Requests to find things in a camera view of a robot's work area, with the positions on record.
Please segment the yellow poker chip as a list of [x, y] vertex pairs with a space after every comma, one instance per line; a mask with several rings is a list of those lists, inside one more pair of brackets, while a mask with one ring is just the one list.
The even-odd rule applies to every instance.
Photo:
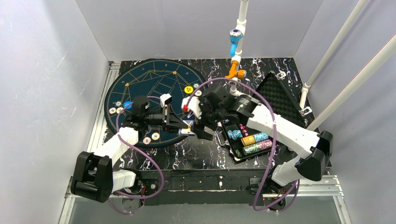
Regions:
[[159, 140], [160, 139], [160, 134], [159, 133], [153, 133], [152, 135], [151, 135], [151, 138], [153, 139], [153, 140]]
[[119, 114], [120, 112], [122, 112], [122, 110], [123, 110], [123, 107], [118, 107], [118, 108], [116, 109], [116, 113]]
[[197, 90], [194, 94], [197, 97], [200, 97], [202, 95], [202, 91], [201, 90]]

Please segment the blue small blind button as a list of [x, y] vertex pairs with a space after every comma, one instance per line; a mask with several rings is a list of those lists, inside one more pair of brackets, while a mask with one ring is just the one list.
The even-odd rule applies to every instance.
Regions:
[[126, 109], [126, 110], [129, 110], [129, 109], [131, 109], [132, 108], [132, 101], [126, 101], [124, 104], [123, 104], [123, 108], [124, 109]]

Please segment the red white poker chip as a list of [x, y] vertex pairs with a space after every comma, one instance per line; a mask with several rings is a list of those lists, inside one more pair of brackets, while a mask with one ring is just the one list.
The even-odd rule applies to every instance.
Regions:
[[112, 107], [108, 111], [109, 111], [109, 114], [114, 114], [114, 113], [116, 113], [117, 109], [115, 107]]
[[145, 137], [142, 142], [145, 145], [149, 145], [151, 143], [152, 139], [150, 137]]

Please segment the yellow big blind button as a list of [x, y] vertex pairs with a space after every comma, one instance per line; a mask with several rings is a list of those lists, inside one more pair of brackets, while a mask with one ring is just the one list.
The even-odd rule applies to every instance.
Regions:
[[185, 92], [186, 94], [192, 94], [192, 93], [194, 92], [194, 88], [193, 88], [192, 86], [186, 86], [186, 87], [184, 88], [184, 92]]

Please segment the boxed deck of playing cards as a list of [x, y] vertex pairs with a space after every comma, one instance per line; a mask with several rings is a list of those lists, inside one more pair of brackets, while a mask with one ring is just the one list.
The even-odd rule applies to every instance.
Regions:
[[195, 124], [194, 120], [183, 120], [183, 122], [187, 125], [187, 128], [180, 128], [177, 134], [183, 136], [196, 136], [196, 134], [192, 131], [192, 128]]

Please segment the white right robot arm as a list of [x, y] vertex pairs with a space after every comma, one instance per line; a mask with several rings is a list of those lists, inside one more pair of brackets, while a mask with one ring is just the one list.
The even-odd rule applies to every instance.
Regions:
[[235, 120], [248, 128], [268, 134], [275, 141], [287, 146], [297, 155], [294, 159], [275, 166], [270, 178], [279, 186], [285, 186], [301, 178], [320, 181], [332, 154], [333, 135], [327, 131], [317, 133], [302, 128], [270, 108], [268, 102], [255, 93], [233, 95], [222, 86], [207, 89], [200, 97], [190, 95], [182, 100], [181, 108], [193, 112], [197, 123], [194, 133], [200, 139], [210, 139], [204, 127], [216, 126], [221, 120]]

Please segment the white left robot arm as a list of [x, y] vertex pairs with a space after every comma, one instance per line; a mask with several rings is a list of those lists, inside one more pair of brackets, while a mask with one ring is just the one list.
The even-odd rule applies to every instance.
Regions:
[[175, 133], [188, 128], [189, 124], [174, 113], [170, 94], [158, 97], [160, 112], [150, 111], [149, 98], [137, 96], [129, 104], [124, 104], [116, 117], [116, 134], [92, 152], [83, 151], [78, 155], [71, 181], [72, 194], [104, 203], [113, 192], [133, 187], [137, 180], [136, 172], [113, 170], [115, 162], [130, 148], [150, 160], [161, 178], [161, 185], [155, 193], [138, 198], [152, 198], [162, 191], [165, 179], [161, 168], [135, 145], [143, 140], [148, 126], [161, 126], [164, 131]]

